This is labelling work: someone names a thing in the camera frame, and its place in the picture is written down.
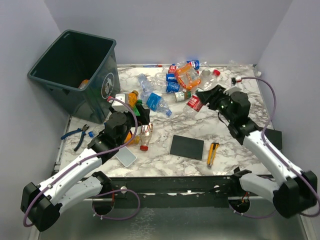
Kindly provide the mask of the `red cap clear bottle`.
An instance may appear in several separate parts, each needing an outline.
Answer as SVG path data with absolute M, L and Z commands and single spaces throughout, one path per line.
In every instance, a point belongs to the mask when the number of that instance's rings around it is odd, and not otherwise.
M 142 125 L 140 130 L 140 150 L 148 151 L 149 143 L 151 141 L 153 135 L 154 125 L 149 123 L 148 125 Z

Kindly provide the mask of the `red label clear bottle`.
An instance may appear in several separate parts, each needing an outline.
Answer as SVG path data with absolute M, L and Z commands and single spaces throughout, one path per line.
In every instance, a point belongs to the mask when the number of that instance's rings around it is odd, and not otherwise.
M 194 118 L 203 106 L 200 98 L 194 94 L 183 108 L 183 115 L 187 118 Z

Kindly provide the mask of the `crushed orange label bottle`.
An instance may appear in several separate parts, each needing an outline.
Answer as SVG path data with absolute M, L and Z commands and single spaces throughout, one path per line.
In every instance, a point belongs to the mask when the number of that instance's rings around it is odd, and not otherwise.
M 87 84 L 89 83 L 89 79 L 84 79 L 82 82 L 81 82 L 81 84 L 78 86 L 78 89 L 84 89 L 86 86 L 87 86 Z

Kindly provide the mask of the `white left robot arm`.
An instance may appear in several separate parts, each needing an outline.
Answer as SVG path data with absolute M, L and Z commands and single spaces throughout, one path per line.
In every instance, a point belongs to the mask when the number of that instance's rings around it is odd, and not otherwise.
M 127 110 L 115 110 L 104 124 L 104 130 L 76 159 L 48 179 L 38 184 L 30 182 L 23 188 L 20 209 L 24 213 L 24 227 L 44 232 L 73 205 L 110 193 L 110 179 L 104 173 L 95 172 L 83 178 L 126 147 L 131 128 L 138 128 L 139 121 L 132 107 L 123 101 L 119 103 Z

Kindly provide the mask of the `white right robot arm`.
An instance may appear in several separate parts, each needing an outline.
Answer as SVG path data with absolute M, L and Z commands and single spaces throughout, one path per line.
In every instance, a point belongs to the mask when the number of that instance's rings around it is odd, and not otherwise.
M 294 165 L 268 140 L 265 132 L 249 117 L 251 103 L 246 93 L 218 84 L 211 90 L 196 92 L 196 96 L 203 105 L 224 116 L 232 137 L 250 150 L 274 178 L 271 181 L 249 170 L 234 173 L 235 180 L 229 184 L 234 195 L 254 193 L 273 203 L 284 218 L 317 204 L 317 176 Z

